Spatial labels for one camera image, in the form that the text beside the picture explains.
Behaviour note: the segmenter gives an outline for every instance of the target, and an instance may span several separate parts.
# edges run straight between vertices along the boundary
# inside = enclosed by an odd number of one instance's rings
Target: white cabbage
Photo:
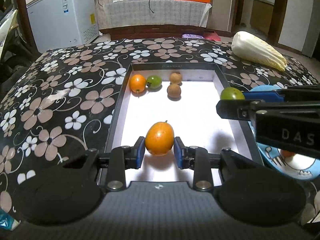
[[[233,37],[231,49],[243,59],[284,71],[287,60],[265,41],[248,32],[238,32]]]

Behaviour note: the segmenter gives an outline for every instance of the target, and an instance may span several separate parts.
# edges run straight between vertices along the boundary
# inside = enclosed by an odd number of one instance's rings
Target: orange fruit
[[[171,125],[165,122],[157,122],[149,129],[145,145],[148,152],[155,156],[167,154],[173,146],[174,132]]]
[[[289,151],[286,151],[286,150],[281,150],[280,154],[282,155],[282,157],[292,157],[292,156],[296,155],[295,153],[289,152]]]
[[[132,76],[129,82],[130,89],[135,93],[141,93],[146,88],[146,79],[140,74]]]

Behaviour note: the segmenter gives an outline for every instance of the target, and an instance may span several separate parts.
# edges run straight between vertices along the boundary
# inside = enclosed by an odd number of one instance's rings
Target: blue gripper pad
[[[280,96],[276,91],[250,91],[243,92],[246,100],[264,100],[266,102],[284,102],[284,96]]]
[[[174,138],[174,142],[173,142],[173,152],[176,158],[177,166],[179,169],[181,169],[182,168],[182,150],[176,138]]]
[[[146,151],[146,146],[144,144],[145,142],[145,138],[143,138],[143,140],[141,141],[139,147],[138,147],[138,152],[137,152],[137,159],[136,159],[136,162],[137,162],[137,169],[140,169],[141,168],[141,165],[142,165],[142,161],[143,161],[143,157],[144,157],[144,152]]]

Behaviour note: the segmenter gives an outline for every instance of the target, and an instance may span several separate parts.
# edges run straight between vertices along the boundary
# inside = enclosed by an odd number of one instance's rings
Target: white cloth
[[[184,0],[124,0],[103,6],[108,28],[133,25],[193,25],[206,27],[210,3]]]

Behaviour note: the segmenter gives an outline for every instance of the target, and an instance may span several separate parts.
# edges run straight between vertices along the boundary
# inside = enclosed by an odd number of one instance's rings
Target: green fruit
[[[220,95],[220,100],[244,100],[243,93],[236,88],[228,87],[225,88]]]
[[[162,78],[159,76],[150,76],[147,78],[147,87],[157,89],[162,84]]]

